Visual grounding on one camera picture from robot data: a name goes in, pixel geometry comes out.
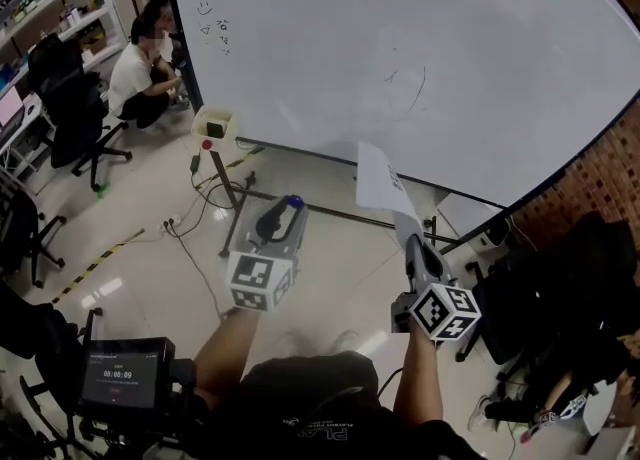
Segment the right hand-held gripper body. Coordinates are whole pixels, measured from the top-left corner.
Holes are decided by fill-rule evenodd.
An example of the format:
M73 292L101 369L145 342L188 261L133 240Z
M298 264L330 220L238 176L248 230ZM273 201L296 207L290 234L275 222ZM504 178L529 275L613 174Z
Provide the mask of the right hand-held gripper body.
M414 321L432 341L457 341L476 324L481 311L473 293L458 285L446 260L434 251L441 257L444 274L440 278L406 275L409 289L391 304L391 331L407 333Z

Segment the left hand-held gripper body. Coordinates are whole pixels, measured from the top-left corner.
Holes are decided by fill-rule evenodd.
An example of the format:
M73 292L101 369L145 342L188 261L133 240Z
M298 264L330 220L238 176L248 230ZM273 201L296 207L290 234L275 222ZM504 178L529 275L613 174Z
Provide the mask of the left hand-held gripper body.
M277 243L262 243L257 235L257 220L282 197L290 197L287 210L281 215L280 237ZM226 284L233 304L258 312L275 310L294 285L298 273L298 251L303 242L309 209L298 195L282 196L254 213L243 225L236 248L230 251Z

